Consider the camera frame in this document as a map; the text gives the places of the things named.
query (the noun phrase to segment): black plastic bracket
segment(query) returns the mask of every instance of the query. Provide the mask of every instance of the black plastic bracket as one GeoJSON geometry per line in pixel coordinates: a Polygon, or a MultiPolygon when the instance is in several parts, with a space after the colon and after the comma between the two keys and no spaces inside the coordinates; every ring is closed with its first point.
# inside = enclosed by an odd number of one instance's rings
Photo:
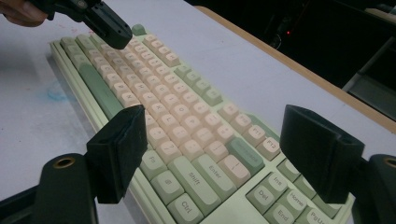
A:
{"type": "Polygon", "coordinates": [[[84,156],[48,161],[37,186],[0,202],[0,223],[97,223],[94,199],[118,203],[147,146],[145,108],[121,110],[87,143],[84,156]]]}
{"type": "Polygon", "coordinates": [[[286,106],[280,147],[325,203],[355,196],[355,223],[396,223],[396,157],[366,161],[360,140],[295,105],[286,106]]]}

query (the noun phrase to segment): green keycap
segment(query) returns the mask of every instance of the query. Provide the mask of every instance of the green keycap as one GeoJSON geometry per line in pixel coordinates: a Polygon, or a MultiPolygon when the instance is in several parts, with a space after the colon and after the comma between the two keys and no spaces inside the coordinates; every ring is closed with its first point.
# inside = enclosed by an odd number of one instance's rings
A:
{"type": "Polygon", "coordinates": [[[220,91],[211,88],[202,96],[202,98],[209,104],[209,105],[218,105],[222,102],[222,96],[220,91]]]}
{"type": "Polygon", "coordinates": [[[291,224],[294,222],[294,217],[291,212],[282,204],[275,203],[264,217],[269,223],[291,224]]]}
{"type": "Polygon", "coordinates": [[[85,53],[87,53],[90,49],[97,49],[96,46],[91,42],[88,35],[78,35],[76,42],[85,53]]]}
{"type": "Polygon", "coordinates": [[[78,72],[108,119],[112,119],[123,109],[117,97],[92,65],[84,64],[78,72]]]}
{"type": "Polygon", "coordinates": [[[73,37],[69,37],[69,36],[62,37],[61,46],[63,48],[65,48],[66,46],[69,46],[69,45],[76,45],[76,41],[74,40],[74,38],[73,37]]]}
{"type": "Polygon", "coordinates": [[[106,43],[105,40],[103,40],[96,33],[90,35],[90,40],[96,46],[97,49],[99,49],[101,45],[104,45],[106,43]]]}
{"type": "Polygon", "coordinates": [[[148,180],[167,170],[165,163],[154,150],[146,151],[143,155],[140,169],[148,180]]]}
{"type": "Polygon", "coordinates": [[[236,185],[209,157],[209,155],[202,155],[195,159],[192,164],[219,195],[223,202],[236,191],[236,185]]]}
{"type": "Polygon", "coordinates": [[[294,185],[309,199],[312,199],[317,193],[314,188],[308,183],[308,181],[300,175],[296,181],[294,181],[294,185]]]}
{"type": "Polygon", "coordinates": [[[201,75],[195,71],[191,71],[183,77],[184,82],[190,87],[192,87],[199,79],[201,79],[201,75]]]}
{"type": "Polygon", "coordinates": [[[329,204],[323,202],[323,200],[321,200],[318,195],[312,199],[312,202],[316,204],[318,208],[330,218],[334,218],[334,216],[338,213],[338,210],[341,208],[341,204],[329,204]]]}
{"type": "Polygon", "coordinates": [[[315,208],[306,208],[297,218],[295,224],[319,224],[331,223],[331,220],[315,208]]]}
{"type": "Polygon", "coordinates": [[[278,173],[269,174],[260,184],[268,188],[276,200],[288,188],[287,180],[278,173]]]}
{"type": "Polygon", "coordinates": [[[184,189],[170,171],[165,171],[151,180],[151,185],[155,188],[164,204],[169,204],[175,198],[184,193],[184,189]]]}
{"type": "Polygon", "coordinates": [[[294,165],[287,159],[282,161],[277,166],[277,169],[291,182],[294,182],[294,180],[300,175],[300,172],[298,172],[294,165]]]}
{"type": "Polygon", "coordinates": [[[132,34],[134,35],[146,35],[145,27],[142,24],[136,24],[132,27],[132,34]]]}
{"type": "Polygon", "coordinates": [[[240,160],[252,175],[255,175],[264,167],[262,157],[260,157],[260,155],[242,138],[234,138],[231,142],[226,144],[226,147],[230,154],[240,160]]]}
{"type": "Polygon", "coordinates": [[[188,194],[183,194],[168,205],[177,223],[198,223],[204,216],[188,194]]]}
{"type": "Polygon", "coordinates": [[[216,192],[210,188],[186,157],[181,156],[174,159],[168,164],[168,168],[192,197],[204,216],[207,216],[221,203],[216,192]]]}
{"type": "Polygon", "coordinates": [[[204,79],[198,80],[192,89],[200,96],[210,89],[210,82],[204,79]]]}
{"type": "Polygon", "coordinates": [[[260,214],[264,214],[276,199],[274,194],[263,185],[258,185],[247,195],[247,198],[257,208],[260,214]]]}
{"type": "Polygon", "coordinates": [[[306,199],[297,189],[288,189],[277,202],[283,204],[294,218],[306,208],[306,199]]]}
{"type": "Polygon", "coordinates": [[[178,75],[178,76],[181,77],[181,78],[183,78],[184,76],[186,76],[190,71],[191,71],[191,67],[189,67],[189,66],[186,65],[186,64],[179,65],[179,66],[175,69],[176,75],[178,75]]]}
{"type": "Polygon", "coordinates": [[[91,66],[90,60],[81,52],[76,54],[69,54],[69,58],[73,65],[79,71],[82,66],[91,66]]]}
{"type": "Polygon", "coordinates": [[[67,55],[76,55],[76,54],[81,54],[84,55],[82,52],[82,49],[76,44],[76,45],[69,45],[64,48],[64,51],[66,51],[67,55]]]}

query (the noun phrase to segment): space bar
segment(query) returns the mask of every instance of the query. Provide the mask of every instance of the space bar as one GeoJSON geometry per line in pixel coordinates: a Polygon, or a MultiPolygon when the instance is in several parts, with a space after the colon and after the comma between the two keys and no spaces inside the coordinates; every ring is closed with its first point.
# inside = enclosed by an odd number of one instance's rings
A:
{"type": "Polygon", "coordinates": [[[83,64],[78,72],[108,119],[112,119],[123,109],[119,100],[92,65],[83,64]]]}

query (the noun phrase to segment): shift key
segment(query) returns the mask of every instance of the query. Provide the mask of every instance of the shift key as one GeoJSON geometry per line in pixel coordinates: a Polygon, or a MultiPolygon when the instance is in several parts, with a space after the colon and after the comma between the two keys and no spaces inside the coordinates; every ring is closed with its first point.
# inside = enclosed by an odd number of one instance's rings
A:
{"type": "Polygon", "coordinates": [[[168,164],[168,168],[184,190],[191,196],[204,216],[207,216],[219,206],[221,203],[219,196],[210,188],[186,157],[181,156],[174,159],[168,164]]]}

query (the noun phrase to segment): ctrl key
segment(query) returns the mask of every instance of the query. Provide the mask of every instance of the ctrl key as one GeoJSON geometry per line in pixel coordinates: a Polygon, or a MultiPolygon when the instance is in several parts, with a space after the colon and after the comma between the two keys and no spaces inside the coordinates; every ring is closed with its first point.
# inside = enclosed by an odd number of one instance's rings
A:
{"type": "Polygon", "coordinates": [[[204,215],[186,193],[169,203],[168,209],[177,223],[198,223],[204,218],[204,215]]]}

